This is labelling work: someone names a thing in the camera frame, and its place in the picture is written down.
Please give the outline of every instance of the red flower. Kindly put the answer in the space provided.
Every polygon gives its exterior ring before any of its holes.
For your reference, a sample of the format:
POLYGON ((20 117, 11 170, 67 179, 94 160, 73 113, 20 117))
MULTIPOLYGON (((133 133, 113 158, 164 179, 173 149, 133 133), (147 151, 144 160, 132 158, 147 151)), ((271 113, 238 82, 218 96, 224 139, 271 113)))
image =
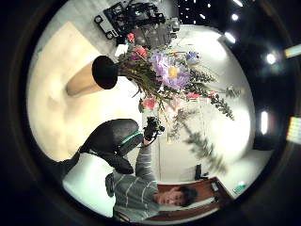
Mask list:
POLYGON ((143 101, 142 105, 144 106, 144 108, 148 108, 150 110, 153 110, 154 105, 155 105, 155 100, 154 99, 145 99, 143 101))
POLYGON ((134 41, 135 41, 135 36, 134 36, 133 33, 129 33, 129 34, 127 35, 127 38, 128 38, 128 40, 129 40, 130 42, 134 42, 134 41))
POLYGON ((190 92, 187 94, 187 98, 189 98, 189 99, 196 99, 198 96, 199 96, 199 94, 193 93, 193 92, 190 92))
POLYGON ((147 57, 148 56, 148 53, 147 51, 145 50, 145 48, 143 48, 142 46, 137 46, 133 49, 133 52, 141 55, 142 57, 147 57))

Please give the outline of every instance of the spotlight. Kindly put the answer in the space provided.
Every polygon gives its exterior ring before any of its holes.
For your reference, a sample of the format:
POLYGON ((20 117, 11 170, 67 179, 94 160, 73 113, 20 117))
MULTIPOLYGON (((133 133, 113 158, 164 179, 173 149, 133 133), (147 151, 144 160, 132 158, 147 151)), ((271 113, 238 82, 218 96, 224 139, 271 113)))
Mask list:
POLYGON ((225 37, 233 44, 236 42, 236 39, 230 32, 225 32, 225 37))
POLYGON ((261 133, 265 135, 268 127, 268 114, 266 111, 261 113, 261 133))
POLYGON ((243 7, 243 3, 239 0, 232 0, 234 3, 236 3, 239 7, 243 7))
POLYGON ((206 17, 203 14, 199 14, 199 16, 204 20, 206 19, 206 17))
POLYGON ((238 20, 238 15, 235 14, 235 13, 233 13, 233 14, 231 15, 231 19, 232 19, 233 21, 237 21, 237 20, 238 20))
POLYGON ((268 54, 266 56, 266 61, 269 63, 269 64, 274 64, 276 62, 276 57, 275 55, 273 54, 268 54))

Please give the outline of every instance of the camera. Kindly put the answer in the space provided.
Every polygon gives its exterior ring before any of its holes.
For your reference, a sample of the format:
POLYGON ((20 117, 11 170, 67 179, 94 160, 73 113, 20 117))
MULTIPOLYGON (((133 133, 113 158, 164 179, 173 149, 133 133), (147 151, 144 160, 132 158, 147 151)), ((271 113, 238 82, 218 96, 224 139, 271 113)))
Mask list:
POLYGON ((148 126, 144 127, 144 138, 151 141, 165 131, 165 127, 155 117, 148 117, 148 126))

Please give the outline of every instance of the purple flower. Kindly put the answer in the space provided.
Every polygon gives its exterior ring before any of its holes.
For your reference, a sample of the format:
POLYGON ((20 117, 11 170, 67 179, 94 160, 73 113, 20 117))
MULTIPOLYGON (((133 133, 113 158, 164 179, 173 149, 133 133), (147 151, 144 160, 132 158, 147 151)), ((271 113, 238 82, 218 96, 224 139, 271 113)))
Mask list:
POLYGON ((154 53, 150 57, 152 67, 157 73, 157 80, 173 89, 182 89, 190 79, 190 73, 180 63, 174 63, 174 56, 154 53))
POLYGON ((199 63, 200 56, 198 55, 198 52, 189 52, 186 55, 186 61, 187 64, 197 64, 199 63))

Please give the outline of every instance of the black equipment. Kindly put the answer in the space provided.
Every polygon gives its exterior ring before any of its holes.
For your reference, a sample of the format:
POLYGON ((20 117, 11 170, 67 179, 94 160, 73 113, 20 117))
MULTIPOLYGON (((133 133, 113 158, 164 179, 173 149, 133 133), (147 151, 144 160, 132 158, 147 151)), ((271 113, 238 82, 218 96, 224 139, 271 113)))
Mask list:
POLYGON ((121 2, 103 11, 108 21, 121 35, 127 35, 136 26, 160 24, 166 21, 163 13, 158 13, 158 7, 152 3, 135 3, 123 6, 121 2))
POLYGON ((148 141, 156 139, 158 135, 161 135, 165 131, 165 127, 161 125, 161 122, 155 117, 148 117, 148 126, 144 127, 144 138, 148 141))

